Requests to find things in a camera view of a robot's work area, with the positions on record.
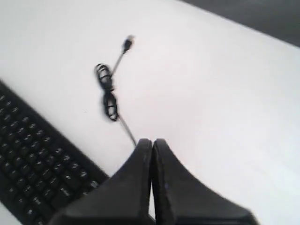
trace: keyboard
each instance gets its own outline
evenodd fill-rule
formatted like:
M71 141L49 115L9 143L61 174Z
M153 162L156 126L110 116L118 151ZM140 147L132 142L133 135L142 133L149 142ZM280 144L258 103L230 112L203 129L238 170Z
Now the keyboard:
M0 82L0 202L24 225L45 225L108 176Z

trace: white desk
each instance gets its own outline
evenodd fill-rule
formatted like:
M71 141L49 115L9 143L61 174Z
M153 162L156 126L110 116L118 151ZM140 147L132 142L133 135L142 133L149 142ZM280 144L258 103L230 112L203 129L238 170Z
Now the white desk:
M109 175L133 147L93 69L134 34L115 94L136 138L263 225L300 223L300 49L175 0L3 1L0 31L1 78Z

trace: black cable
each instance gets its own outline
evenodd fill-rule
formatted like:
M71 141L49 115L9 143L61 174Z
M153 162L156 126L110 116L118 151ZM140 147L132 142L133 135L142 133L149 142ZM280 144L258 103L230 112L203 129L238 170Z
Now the black cable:
M111 121L117 121L120 119L121 124L125 128L127 134L129 135L130 139L132 140L134 146L136 146L136 141L135 138L130 131L128 125L126 124L125 120L120 116L118 112L118 105L117 105L117 99L116 97L112 94L113 92L113 75L115 74L117 67L119 63L121 62L123 55L131 48L133 44L133 36L129 36L124 44L123 44L123 51L121 55L119 56L112 72L110 68L105 65L105 64L98 64L95 67L95 72L98 78L98 81L100 83L100 86L104 90L104 95L103 95L103 107L105 114Z

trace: black keyboard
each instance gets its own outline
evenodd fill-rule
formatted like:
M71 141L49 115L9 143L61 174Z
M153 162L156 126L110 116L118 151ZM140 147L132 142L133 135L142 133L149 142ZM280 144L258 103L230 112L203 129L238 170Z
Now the black keyboard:
M107 175L0 82L0 201L24 225L45 225Z

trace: dark floor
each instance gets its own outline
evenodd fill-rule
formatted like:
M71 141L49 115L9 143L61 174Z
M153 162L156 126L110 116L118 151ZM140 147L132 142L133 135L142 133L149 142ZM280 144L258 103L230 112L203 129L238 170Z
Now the dark floor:
M300 0L183 0L300 47Z

